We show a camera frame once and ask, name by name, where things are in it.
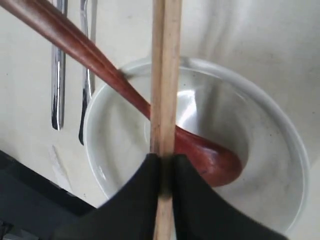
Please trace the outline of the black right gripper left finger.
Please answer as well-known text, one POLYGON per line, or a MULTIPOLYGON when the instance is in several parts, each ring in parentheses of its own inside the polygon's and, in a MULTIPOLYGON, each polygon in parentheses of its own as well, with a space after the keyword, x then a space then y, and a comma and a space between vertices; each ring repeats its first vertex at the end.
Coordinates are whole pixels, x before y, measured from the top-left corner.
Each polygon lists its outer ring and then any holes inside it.
POLYGON ((107 202, 58 228, 55 240, 151 240, 160 185, 160 159, 146 155, 133 177, 107 202))

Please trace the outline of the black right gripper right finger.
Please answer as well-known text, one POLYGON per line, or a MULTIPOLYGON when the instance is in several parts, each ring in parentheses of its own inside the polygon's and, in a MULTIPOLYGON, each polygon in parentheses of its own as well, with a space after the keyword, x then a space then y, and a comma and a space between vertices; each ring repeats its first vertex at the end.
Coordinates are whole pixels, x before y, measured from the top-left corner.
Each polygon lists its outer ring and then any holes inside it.
POLYGON ((188 158, 173 160, 173 212, 178 240, 285 240, 220 197, 188 158))

